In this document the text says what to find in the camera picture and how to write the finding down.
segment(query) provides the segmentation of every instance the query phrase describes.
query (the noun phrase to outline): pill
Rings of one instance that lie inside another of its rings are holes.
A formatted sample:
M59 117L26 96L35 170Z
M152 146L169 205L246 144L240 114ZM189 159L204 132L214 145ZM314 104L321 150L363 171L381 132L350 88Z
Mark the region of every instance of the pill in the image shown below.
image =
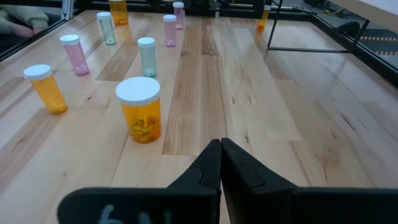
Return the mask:
M135 131L141 131L142 130L142 127L140 127L140 126L133 126L132 128Z
M148 116L146 116L146 115L144 117L144 127L148 128Z
M143 126L144 125L144 120L136 118L136 125Z

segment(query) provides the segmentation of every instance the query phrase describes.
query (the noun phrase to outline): wood plank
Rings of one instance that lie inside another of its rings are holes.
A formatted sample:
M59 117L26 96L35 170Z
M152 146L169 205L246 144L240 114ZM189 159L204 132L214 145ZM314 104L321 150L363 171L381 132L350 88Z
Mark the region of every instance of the wood plank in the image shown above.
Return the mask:
M220 25L222 44L225 54L222 57L222 69L229 89L229 101L232 104L257 104L252 88L252 80L241 65L241 52L230 26Z
M248 128L268 140L300 141L302 137L287 109L261 54L247 29L234 29L242 53L243 69L252 80L258 105L244 109Z
M0 86L0 102L7 98L19 85L24 82L25 78L12 77L5 84Z
M227 136L226 119L221 92L220 75L218 73L218 59L216 56L201 56L201 77L203 82L202 123L203 148L212 139L221 139Z
M201 54L202 55L218 55L217 46L213 40L212 18L203 18L201 21Z
M165 133L163 154L197 156L200 144L201 23L187 24Z
M47 109L38 110L0 149L0 193L35 155L60 118L49 114Z
M0 223L43 220L50 203L87 150L87 139L92 137L103 115L104 110L98 109L68 111L62 115L35 155L0 195Z
M93 133L90 143L65 183L50 203L43 223L56 223L59 202L70 192L83 187L109 187L129 138L120 103L116 97Z
M21 95L19 95L12 103L10 103L4 110L0 112L0 120L3 119L8 112L12 111L20 102L22 102L27 96L33 93L33 87L29 87Z
M333 123L324 122L325 118L305 99L295 82L278 80L276 83L305 141L305 144L293 142L293 147L304 166L308 165L312 185L372 187L344 132Z
M139 52L139 47L136 42L141 37L145 37L147 35L150 21L151 19L141 20L139 27L133 31L133 35L126 37L126 40L113 55L111 60L105 65L96 80L123 81L127 71Z

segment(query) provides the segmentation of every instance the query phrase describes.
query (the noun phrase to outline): white cap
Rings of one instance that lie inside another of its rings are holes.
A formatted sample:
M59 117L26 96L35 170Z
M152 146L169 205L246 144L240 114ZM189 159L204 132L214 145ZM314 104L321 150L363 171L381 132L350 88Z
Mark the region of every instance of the white cap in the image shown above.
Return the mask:
M138 47L148 48L155 47L155 39L152 37L143 37L138 39Z
M33 65L24 70L27 80L43 80L52 75L50 65Z
M80 38L76 34L63 35L60 40L63 45L73 45L80 42Z
M97 13L97 18L98 19L110 19L111 18L111 13L109 13L109 12L99 12L99 13Z
M184 7L183 2L173 2L173 7Z
M163 16L163 20L166 22L174 22L177 21L177 18L175 17L175 15L166 15Z
M160 84L149 77L128 78L117 85L116 96L125 105L148 105L159 98Z

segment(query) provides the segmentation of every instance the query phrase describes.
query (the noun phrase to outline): pill bottle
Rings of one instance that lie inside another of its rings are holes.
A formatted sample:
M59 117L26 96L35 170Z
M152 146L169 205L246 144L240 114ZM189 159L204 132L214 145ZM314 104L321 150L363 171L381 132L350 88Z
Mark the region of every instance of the pill bottle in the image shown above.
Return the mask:
M114 37L112 18L109 12L97 13L99 24L104 35L104 41L106 45L116 44L116 38Z
M81 49L79 36L76 34L63 35L60 40L67 51L70 63L76 75L82 76L89 74L90 71L88 70L83 49Z
M129 24L126 0L109 0L114 25Z
M24 75L32 83L50 114L60 114L68 109L50 65L33 65L24 70Z
M176 29L183 29L184 27L184 3L183 2L174 2L174 15L177 18L175 22Z
M128 78L116 87L130 137L138 143L150 143L160 137L160 84L154 78Z
M155 78L157 76L155 39L150 37L140 38L138 39L138 46L141 53L142 71L144 72L144 76Z
M269 15L270 10L271 10L271 6L264 7L264 12L262 13L262 17L259 20L259 22L257 23L257 30L263 31L266 29L268 15Z
M177 44L177 38L175 36L175 21L177 18L175 15L165 15L163 20L165 27L166 46L175 47Z

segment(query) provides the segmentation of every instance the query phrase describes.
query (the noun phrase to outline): wooden surface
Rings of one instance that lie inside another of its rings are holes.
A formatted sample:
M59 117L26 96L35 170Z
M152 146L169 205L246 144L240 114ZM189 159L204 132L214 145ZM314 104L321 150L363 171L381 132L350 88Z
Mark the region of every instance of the wooden surface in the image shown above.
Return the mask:
M398 92L350 54L268 52L256 20L186 18L164 43L162 14L130 13L106 46L85 11L0 63L0 223L56 223L81 187L166 187L210 139L229 137L300 186L398 187ZM78 34L91 70L77 77L59 42ZM136 45L156 39L162 135L138 144L114 89L142 74ZM309 22L280 21L273 45L337 43ZM69 110L47 113L22 71L47 63ZM221 203L221 223L229 223Z
M398 33L398 1L396 0L329 0L371 22Z

